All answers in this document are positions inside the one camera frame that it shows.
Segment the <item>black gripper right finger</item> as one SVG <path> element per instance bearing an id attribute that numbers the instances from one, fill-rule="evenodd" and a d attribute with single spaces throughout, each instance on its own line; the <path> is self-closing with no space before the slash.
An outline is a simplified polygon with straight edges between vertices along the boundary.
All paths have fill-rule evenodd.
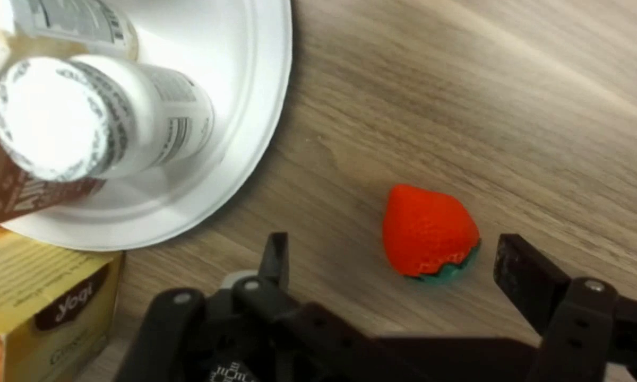
<path id="1" fill-rule="evenodd" d="M 592 276 L 567 276 L 518 234 L 501 234 L 495 285 L 541 335 L 529 382 L 602 382 L 621 365 L 637 382 L 637 300 Z"/>

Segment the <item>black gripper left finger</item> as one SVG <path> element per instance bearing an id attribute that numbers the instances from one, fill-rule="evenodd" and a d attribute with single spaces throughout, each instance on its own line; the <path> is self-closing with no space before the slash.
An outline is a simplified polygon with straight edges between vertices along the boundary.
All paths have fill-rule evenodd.
<path id="1" fill-rule="evenodd" d="M 155 295 L 112 382 L 431 382 L 286 287 L 288 236 L 274 231 L 259 267 L 214 295 L 191 287 Z"/>

